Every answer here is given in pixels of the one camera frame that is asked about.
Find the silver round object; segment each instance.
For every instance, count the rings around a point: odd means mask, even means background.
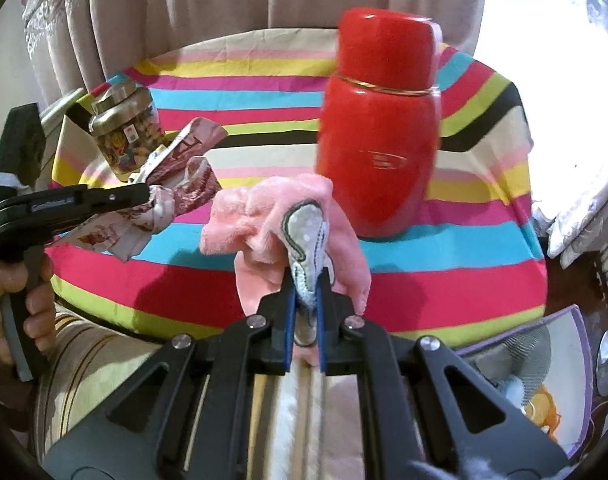
[[[428,352],[437,350],[441,345],[440,340],[432,335],[427,335],[420,339],[420,346]]]
[[[344,324],[351,330],[357,330],[359,328],[362,328],[365,322],[362,316],[358,316],[357,314],[355,314],[354,316],[347,317],[344,320]]]
[[[597,393],[602,397],[608,396],[608,330],[604,332],[595,363],[595,385]]]
[[[171,339],[171,345],[178,350],[188,348],[191,345],[191,336],[188,334],[178,334]]]
[[[266,318],[259,314],[253,314],[246,319],[246,324],[250,328],[262,328],[263,326],[266,326]]]

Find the triangular cutout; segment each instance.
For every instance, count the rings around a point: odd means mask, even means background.
[[[445,368],[444,374],[455,395],[466,428],[471,433],[482,433],[506,420],[504,413],[473,386],[456,367]]]
[[[146,429],[155,401],[168,374],[165,366],[155,368],[145,381],[134,389],[111,413],[108,420],[133,433]]]

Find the gold band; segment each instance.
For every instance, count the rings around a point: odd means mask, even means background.
[[[430,95],[439,93],[439,88],[437,86],[432,86],[427,88],[426,90],[397,90],[395,88],[386,88],[384,86],[372,85],[371,83],[367,83],[364,81],[360,81],[359,79],[353,79],[352,77],[348,77],[347,75],[337,73],[337,76],[347,83],[350,83],[354,86],[360,86],[362,88],[366,88],[369,90],[373,90],[375,92],[382,92],[384,94],[393,94],[393,95],[406,95],[406,96],[418,96],[418,95]]]

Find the beige curtain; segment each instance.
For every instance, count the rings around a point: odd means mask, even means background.
[[[271,27],[335,27],[345,9],[383,7],[429,16],[470,54],[484,0],[22,0],[28,51],[48,103],[92,89],[146,57]]]

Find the human hand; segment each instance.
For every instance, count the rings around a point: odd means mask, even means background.
[[[55,305],[53,289],[50,286],[52,265],[48,256],[44,256],[40,277],[43,281],[28,293],[26,308],[30,314],[24,322],[24,331],[35,341],[41,352],[46,352],[55,345]],[[0,262],[0,298],[8,292],[19,292],[26,286],[28,271],[23,263],[6,264]],[[0,310],[0,364],[14,364],[8,342],[2,328]]]

